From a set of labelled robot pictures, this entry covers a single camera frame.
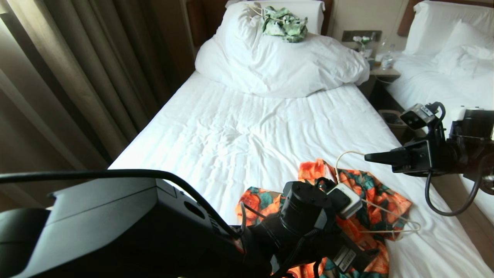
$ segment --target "brown curtain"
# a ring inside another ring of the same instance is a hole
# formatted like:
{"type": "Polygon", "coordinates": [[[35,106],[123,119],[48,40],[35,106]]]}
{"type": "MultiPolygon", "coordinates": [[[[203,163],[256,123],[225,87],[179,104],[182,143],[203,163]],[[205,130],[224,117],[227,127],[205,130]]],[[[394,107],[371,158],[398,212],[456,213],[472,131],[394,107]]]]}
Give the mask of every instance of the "brown curtain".
{"type": "MultiPolygon", "coordinates": [[[[187,77],[150,1],[6,2],[0,172],[105,169],[187,77]]],[[[47,193],[71,184],[3,186],[0,202],[48,206],[47,193]]]]}

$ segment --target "barcode label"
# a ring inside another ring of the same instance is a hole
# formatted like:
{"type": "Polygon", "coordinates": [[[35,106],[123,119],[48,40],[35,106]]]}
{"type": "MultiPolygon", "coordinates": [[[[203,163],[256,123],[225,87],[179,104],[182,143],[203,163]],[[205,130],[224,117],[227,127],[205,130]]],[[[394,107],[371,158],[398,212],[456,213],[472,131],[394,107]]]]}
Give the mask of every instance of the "barcode label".
{"type": "Polygon", "coordinates": [[[338,252],[338,254],[333,259],[334,264],[338,266],[343,261],[343,259],[346,257],[346,254],[348,253],[348,251],[350,251],[350,249],[348,249],[348,247],[342,246],[340,251],[338,252]]]}
{"type": "Polygon", "coordinates": [[[343,258],[343,260],[341,261],[341,264],[338,265],[340,267],[340,269],[343,271],[343,272],[346,272],[348,267],[352,264],[353,262],[353,259],[355,259],[355,257],[357,256],[357,254],[353,251],[353,250],[349,250],[345,257],[343,258]]]}

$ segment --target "white bed sheet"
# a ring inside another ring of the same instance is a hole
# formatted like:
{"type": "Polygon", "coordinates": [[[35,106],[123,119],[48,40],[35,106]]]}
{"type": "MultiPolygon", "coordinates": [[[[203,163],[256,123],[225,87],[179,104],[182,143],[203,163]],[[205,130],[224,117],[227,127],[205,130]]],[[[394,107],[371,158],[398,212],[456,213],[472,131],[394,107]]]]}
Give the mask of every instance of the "white bed sheet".
{"type": "MultiPolygon", "coordinates": [[[[451,77],[437,72],[433,56],[400,55],[394,65],[402,75],[388,87],[391,96],[404,108],[408,109],[416,103],[430,103],[440,101],[446,107],[446,116],[443,126],[449,134],[451,128],[451,112],[454,108],[482,107],[494,109],[493,91],[480,92],[475,89],[467,78],[451,77]]],[[[461,177],[468,192],[472,190],[474,182],[461,177]]],[[[475,204],[494,224],[494,196],[479,191],[475,204]]]]}
{"type": "MultiPolygon", "coordinates": [[[[250,186],[281,192],[300,162],[334,164],[346,150],[398,146],[353,84],[306,98],[274,99],[236,93],[194,73],[110,169],[170,171],[188,181],[230,224],[250,186]]],[[[348,154],[341,168],[371,171],[410,199],[418,233],[387,242],[391,277],[494,277],[456,218],[434,214],[423,198],[424,179],[393,174],[386,165],[348,154]]],[[[448,210],[437,192],[432,201],[448,210]]]]}

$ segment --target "headboard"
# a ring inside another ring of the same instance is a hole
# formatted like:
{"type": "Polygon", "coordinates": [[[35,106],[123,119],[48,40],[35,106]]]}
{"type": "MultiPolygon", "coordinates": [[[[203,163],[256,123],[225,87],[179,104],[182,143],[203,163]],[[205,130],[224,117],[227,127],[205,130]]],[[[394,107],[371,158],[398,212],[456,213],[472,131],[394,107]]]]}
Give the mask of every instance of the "headboard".
{"type": "MultiPolygon", "coordinates": [[[[398,28],[398,36],[406,37],[410,31],[410,26],[412,25],[413,18],[415,17],[415,12],[413,7],[423,0],[409,0],[407,8],[405,9],[405,13],[403,14],[402,21],[400,23],[400,27],[398,28]]],[[[440,0],[442,2],[450,2],[450,3],[458,3],[465,5],[474,5],[474,6],[484,6],[484,7],[493,7],[492,3],[485,2],[473,2],[467,0],[440,0]]]]}
{"type": "MultiPolygon", "coordinates": [[[[194,47],[200,47],[209,40],[216,29],[221,25],[223,14],[226,11],[225,5],[228,0],[188,0],[186,3],[187,15],[189,17],[192,43],[194,47]]],[[[324,2],[324,21],[321,34],[328,32],[329,17],[333,0],[320,0],[324,2]]]]}

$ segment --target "green cloth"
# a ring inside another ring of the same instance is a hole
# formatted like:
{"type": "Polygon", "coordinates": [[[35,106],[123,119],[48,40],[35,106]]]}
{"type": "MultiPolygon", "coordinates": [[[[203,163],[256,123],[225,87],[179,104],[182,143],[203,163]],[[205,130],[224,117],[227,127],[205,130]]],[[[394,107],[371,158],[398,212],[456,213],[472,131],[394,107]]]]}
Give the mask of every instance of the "green cloth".
{"type": "Polygon", "coordinates": [[[307,34],[307,17],[302,20],[287,8],[276,10],[271,6],[264,8],[264,15],[263,34],[279,36],[288,43],[299,43],[304,40],[307,34]]]}

